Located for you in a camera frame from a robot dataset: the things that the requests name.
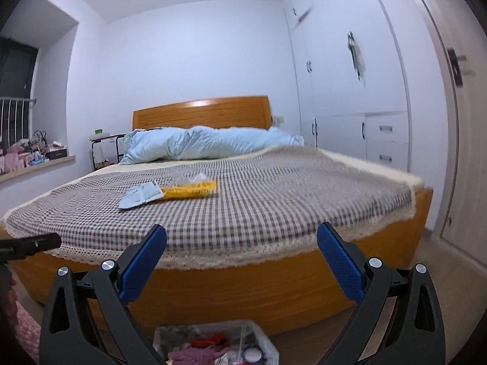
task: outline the silver screw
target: silver screw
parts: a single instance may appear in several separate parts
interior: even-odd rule
[[[421,274],[425,274],[425,273],[426,273],[426,266],[424,266],[424,265],[422,265],[422,264],[418,263],[418,264],[416,265],[416,270],[417,270],[419,273],[421,273]]]
[[[108,260],[108,261],[105,261],[101,264],[101,268],[103,270],[110,270],[110,269],[113,269],[115,266],[115,262],[113,262],[112,260]]]
[[[67,275],[67,274],[68,274],[68,272],[69,272],[69,269],[68,269],[66,266],[63,266],[62,268],[60,268],[60,269],[58,270],[58,274],[59,274],[60,276],[65,276],[65,275]]]
[[[382,266],[382,261],[379,258],[370,258],[369,265],[373,268],[380,268]]]

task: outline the black box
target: black box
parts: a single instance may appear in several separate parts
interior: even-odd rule
[[[46,157],[50,160],[53,161],[54,159],[59,159],[59,158],[65,158],[68,156],[68,150],[67,149],[57,149],[55,151],[48,152],[46,154]]]

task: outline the floor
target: floor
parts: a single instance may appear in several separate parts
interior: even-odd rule
[[[423,238],[413,263],[423,263],[433,278],[445,324],[447,361],[463,346],[487,307],[487,275],[440,245]],[[42,308],[18,284],[21,304],[40,321]],[[363,357],[374,353],[388,324],[394,301],[388,300]],[[280,365],[315,365],[332,345],[352,314],[352,309],[309,327],[275,335],[271,339],[280,353]]]

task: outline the white wardrobe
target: white wardrobe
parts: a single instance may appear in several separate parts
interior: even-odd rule
[[[286,0],[308,146],[408,171],[409,115],[380,0]]]

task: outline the light blue quilt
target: light blue quilt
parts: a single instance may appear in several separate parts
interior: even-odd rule
[[[303,144],[301,136],[287,134],[276,127],[269,130],[251,127],[213,129],[205,126],[191,129],[137,129],[125,136],[127,151],[120,164],[146,163],[158,159],[189,161],[228,158],[271,146]]]

